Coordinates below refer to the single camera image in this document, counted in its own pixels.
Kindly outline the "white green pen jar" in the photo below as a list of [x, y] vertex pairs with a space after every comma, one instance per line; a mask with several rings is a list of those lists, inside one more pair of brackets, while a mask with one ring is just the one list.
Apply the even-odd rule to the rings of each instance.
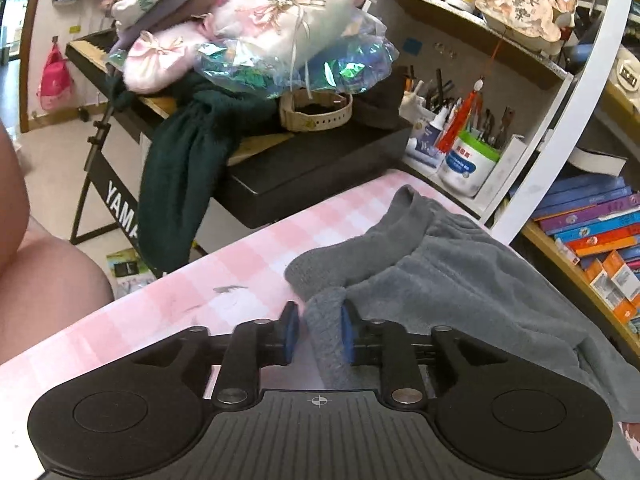
[[474, 197], [500, 159], [500, 153], [462, 130], [438, 170], [447, 188]]

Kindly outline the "lower white orange box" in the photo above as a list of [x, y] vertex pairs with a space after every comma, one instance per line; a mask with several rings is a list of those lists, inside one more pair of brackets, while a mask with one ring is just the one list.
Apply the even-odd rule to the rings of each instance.
[[585, 270], [585, 276], [589, 286], [621, 323], [627, 324], [636, 316], [637, 308], [617, 288], [600, 260], [593, 260]]

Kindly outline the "white bookshelf unit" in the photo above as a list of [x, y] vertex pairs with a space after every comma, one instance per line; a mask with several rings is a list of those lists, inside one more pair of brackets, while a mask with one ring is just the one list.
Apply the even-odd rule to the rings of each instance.
[[597, 105], [622, 39], [631, 0], [608, 0], [593, 57], [578, 76], [523, 48], [487, 26], [484, 18], [442, 0], [368, 0], [364, 8], [387, 27], [399, 62], [416, 79], [437, 76], [466, 96], [484, 78], [484, 104], [500, 116], [514, 109], [512, 132], [526, 147], [495, 192], [465, 197], [447, 188], [434, 171], [405, 157], [400, 168], [428, 182], [510, 244], [564, 166]]

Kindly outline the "pink cartoon table mat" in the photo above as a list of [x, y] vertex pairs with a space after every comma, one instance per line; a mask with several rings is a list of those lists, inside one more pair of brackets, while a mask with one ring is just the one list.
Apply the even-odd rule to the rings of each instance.
[[253, 318], [273, 318], [296, 297], [284, 278], [288, 264], [309, 249], [366, 232], [405, 184], [453, 214], [462, 211], [394, 170], [198, 259], [3, 364], [2, 478], [35, 479], [43, 472], [27, 434], [28, 414], [43, 393], [191, 325], [223, 334]]

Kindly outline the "black Yamaha keyboard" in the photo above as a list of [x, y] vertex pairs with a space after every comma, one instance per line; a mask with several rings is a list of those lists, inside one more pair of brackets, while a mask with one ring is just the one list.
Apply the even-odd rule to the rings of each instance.
[[354, 97], [354, 116], [319, 133], [283, 141], [232, 162], [241, 144], [281, 133], [278, 101], [232, 94], [189, 72], [165, 91], [168, 117], [99, 67], [114, 32], [95, 32], [65, 48], [68, 60], [107, 95], [108, 109], [135, 136], [148, 134], [134, 230], [143, 259], [163, 272], [185, 266], [212, 200], [250, 229], [282, 220], [393, 167], [409, 136], [398, 115], [404, 77], [390, 76]]

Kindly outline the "upper white orange box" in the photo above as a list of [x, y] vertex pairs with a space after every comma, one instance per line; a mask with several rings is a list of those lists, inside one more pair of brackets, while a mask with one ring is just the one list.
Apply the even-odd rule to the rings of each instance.
[[640, 281], [622, 256], [614, 250], [604, 259], [602, 266], [623, 296], [635, 307], [639, 307]]

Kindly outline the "red hanging tassel charm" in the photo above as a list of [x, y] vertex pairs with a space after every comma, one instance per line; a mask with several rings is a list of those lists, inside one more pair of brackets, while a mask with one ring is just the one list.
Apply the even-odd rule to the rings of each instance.
[[495, 63], [495, 59], [497, 54], [503, 44], [504, 36], [501, 35], [494, 50], [491, 53], [489, 60], [485, 63], [485, 66], [480, 71], [480, 76], [478, 76], [477, 80], [474, 82], [473, 87], [469, 94], [465, 97], [461, 106], [459, 107], [457, 114], [454, 115], [454, 119], [450, 122], [449, 127], [445, 130], [445, 133], [439, 138], [437, 143], [435, 144], [435, 148], [437, 151], [442, 154], [447, 154], [452, 146], [454, 145], [454, 141], [457, 139], [462, 127], [466, 124], [468, 120], [474, 102], [480, 96], [480, 92], [484, 88], [484, 83], [486, 78], [488, 77], [491, 67]]

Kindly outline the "dark green knit scarf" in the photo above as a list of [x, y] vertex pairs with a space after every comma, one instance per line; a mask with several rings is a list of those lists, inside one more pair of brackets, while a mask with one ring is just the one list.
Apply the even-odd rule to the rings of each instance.
[[138, 244], [162, 272], [189, 262], [220, 170], [247, 136], [281, 128], [279, 101], [221, 89], [191, 70], [163, 91], [177, 109], [152, 134], [142, 170]]

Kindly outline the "pink white plush pillow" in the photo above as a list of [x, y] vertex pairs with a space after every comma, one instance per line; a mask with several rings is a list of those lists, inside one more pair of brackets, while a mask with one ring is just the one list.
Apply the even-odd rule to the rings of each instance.
[[246, 47], [288, 73], [344, 35], [364, 0], [122, 0], [114, 49], [122, 79], [153, 94], [198, 64], [202, 50]]

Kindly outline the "grey hooded sweatshirt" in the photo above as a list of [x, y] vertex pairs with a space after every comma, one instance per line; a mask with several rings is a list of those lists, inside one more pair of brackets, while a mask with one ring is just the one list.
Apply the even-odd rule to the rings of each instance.
[[409, 185], [364, 234], [297, 257], [284, 272], [304, 300], [311, 347], [328, 389], [375, 388], [378, 372], [346, 362], [341, 310], [415, 334], [448, 325], [550, 368], [638, 422], [639, 373], [528, 262], [468, 218]]

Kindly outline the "white orange box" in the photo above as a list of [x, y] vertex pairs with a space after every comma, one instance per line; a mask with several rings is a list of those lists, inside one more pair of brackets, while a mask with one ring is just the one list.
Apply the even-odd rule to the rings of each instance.
[[640, 281], [622, 256], [614, 250], [604, 259], [602, 266], [623, 296], [635, 307], [639, 307]]
[[637, 308], [617, 288], [600, 260], [593, 260], [585, 270], [585, 276], [589, 286], [621, 323], [627, 324], [636, 316]]

